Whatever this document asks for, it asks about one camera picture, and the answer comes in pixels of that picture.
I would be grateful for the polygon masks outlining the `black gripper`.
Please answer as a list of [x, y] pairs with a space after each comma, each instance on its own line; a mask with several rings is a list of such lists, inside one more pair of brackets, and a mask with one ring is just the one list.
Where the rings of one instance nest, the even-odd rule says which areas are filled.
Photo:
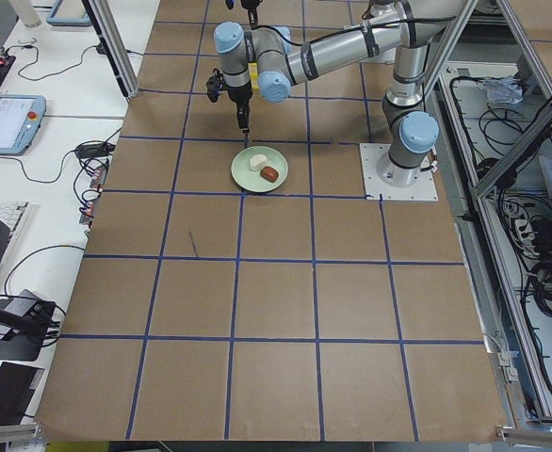
[[241, 6], [248, 11], [251, 27], [258, 26], [257, 8], [261, 4], [261, 0], [241, 0]]
[[225, 87], [230, 100], [236, 105], [238, 127], [242, 133], [248, 134], [250, 132], [250, 100], [253, 95], [252, 83], [247, 82], [239, 87], [232, 87], [229, 85], [225, 85]]

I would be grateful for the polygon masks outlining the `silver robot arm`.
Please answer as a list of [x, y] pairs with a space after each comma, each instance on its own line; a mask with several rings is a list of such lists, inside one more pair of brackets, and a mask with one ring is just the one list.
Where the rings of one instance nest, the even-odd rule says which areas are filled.
[[206, 95], [216, 102], [226, 92], [236, 105], [238, 127], [249, 130], [252, 81], [257, 67], [262, 97], [280, 103], [291, 89], [367, 58], [393, 50], [393, 80], [383, 95], [393, 143], [384, 165], [394, 172], [417, 171], [438, 135], [437, 122], [420, 105], [426, 96], [424, 77], [432, 38], [458, 19], [462, 1], [377, 1], [376, 12], [340, 31], [303, 43], [291, 41], [283, 27], [225, 22], [214, 31], [220, 66], [206, 82]]

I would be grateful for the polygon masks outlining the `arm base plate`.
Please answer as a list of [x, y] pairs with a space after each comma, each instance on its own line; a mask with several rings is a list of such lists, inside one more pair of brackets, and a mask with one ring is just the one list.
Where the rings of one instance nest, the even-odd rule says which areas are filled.
[[437, 202], [429, 155], [414, 169], [402, 169], [390, 159], [390, 144], [360, 143], [365, 197], [372, 201]]

